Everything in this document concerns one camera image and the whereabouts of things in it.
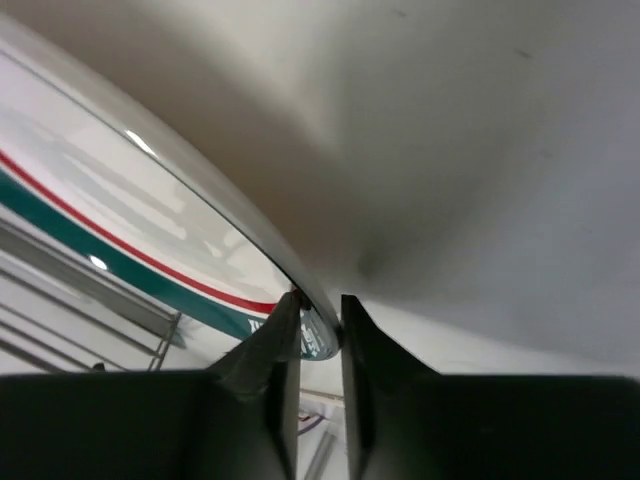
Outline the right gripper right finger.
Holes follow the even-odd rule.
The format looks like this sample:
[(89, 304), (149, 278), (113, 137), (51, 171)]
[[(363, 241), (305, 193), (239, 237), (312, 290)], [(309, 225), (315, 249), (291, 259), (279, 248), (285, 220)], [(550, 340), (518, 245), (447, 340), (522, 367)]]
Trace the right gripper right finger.
[(621, 376), (444, 374), (341, 299), (353, 479), (635, 479), (639, 384)]

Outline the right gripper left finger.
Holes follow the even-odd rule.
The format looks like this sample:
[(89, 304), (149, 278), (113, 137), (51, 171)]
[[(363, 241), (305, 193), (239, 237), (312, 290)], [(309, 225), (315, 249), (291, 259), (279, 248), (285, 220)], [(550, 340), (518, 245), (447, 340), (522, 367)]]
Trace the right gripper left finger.
[(5, 479), (291, 479), (300, 308), (284, 294), (204, 369), (13, 375), (1, 381)]

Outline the green red rimmed plate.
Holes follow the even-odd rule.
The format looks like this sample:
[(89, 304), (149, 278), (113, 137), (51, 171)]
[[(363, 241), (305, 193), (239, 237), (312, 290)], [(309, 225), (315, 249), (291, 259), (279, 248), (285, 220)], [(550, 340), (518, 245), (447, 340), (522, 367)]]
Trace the green red rimmed plate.
[(57, 246), (180, 315), (180, 344), (210, 356), (304, 295), (301, 354), (334, 357), (327, 297), (203, 158), (118, 89), (17, 21), (1, 21), (1, 203)]

